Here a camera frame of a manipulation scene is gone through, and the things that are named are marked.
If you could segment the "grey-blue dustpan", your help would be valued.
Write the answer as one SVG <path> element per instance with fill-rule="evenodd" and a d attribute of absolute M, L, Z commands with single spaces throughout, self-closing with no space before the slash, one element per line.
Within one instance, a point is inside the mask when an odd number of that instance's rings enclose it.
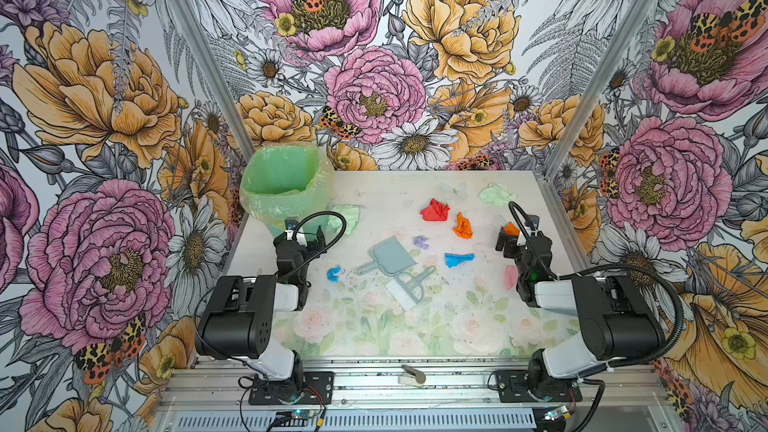
<path fill-rule="evenodd" d="M 414 258 L 399 242 L 396 236 L 389 237 L 369 250 L 370 260 L 359 266 L 354 273 L 365 275 L 380 271 L 387 276 L 396 276 L 416 264 Z"/>

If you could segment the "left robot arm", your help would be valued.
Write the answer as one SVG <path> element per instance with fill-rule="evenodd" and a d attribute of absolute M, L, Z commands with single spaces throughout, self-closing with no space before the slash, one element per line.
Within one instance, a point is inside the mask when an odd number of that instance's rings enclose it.
<path fill-rule="evenodd" d="M 302 388 L 300 356 L 272 336 L 273 316 L 304 308 L 311 287 L 308 266 L 326 240 L 321 228 L 309 234 L 287 230 L 274 246 L 277 272 L 218 280 L 198 323 L 195 347 L 200 355 L 237 361 L 264 381 Z"/>

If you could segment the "grey-blue hand brush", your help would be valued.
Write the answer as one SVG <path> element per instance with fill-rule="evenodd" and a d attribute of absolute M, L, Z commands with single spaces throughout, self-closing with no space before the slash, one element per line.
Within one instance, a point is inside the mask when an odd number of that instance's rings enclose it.
<path fill-rule="evenodd" d="M 404 311 L 409 311 L 423 301 L 424 288 L 422 283 L 436 270 L 435 266 L 429 266 L 418 275 L 407 272 L 399 273 L 387 282 L 386 289 Z"/>

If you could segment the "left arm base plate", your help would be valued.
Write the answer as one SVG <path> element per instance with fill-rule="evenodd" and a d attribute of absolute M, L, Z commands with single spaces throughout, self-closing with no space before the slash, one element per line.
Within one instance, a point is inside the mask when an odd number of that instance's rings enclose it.
<path fill-rule="evenodd" d="M 247 402 L 251 406 L 330 405 L 335 378 L 333 372 L 304 372 L 281 381 L 256 378 Z"/>

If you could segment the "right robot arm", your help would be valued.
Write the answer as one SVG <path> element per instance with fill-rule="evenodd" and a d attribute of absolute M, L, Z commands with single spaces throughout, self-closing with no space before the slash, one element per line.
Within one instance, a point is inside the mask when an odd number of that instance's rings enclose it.
<path fill-rule="evenodd" d="M 576 317 L 579 330 L 559 345 L 532 354 L 524 372 L 512 372 L 500 386 L 542 401 L 578 395 L 578 379 L 607 370 L 611 361 L 648 361 L 666 342 L 661 325 L 636 284 L 626 275 L 598 278 L 582 271 L 551 275 L 552 241 L 541 232 L 525 238 L 508 224 L 495 249 L 515 262 L 515 290 L 529 309 Z"/>

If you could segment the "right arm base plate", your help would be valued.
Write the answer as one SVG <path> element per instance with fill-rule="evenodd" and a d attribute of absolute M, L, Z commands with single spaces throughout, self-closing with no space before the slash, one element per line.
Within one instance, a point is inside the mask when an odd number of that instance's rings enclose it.
<path fill-rule="evenodd" d="M 532 378 L 521 369 L 496 370 L 489 379 L 489 387 L 497 392 L 502 403 L 578 403 L 583 400 L 580 388 L 573 380 L 554 379 L 548 375 Z"/>

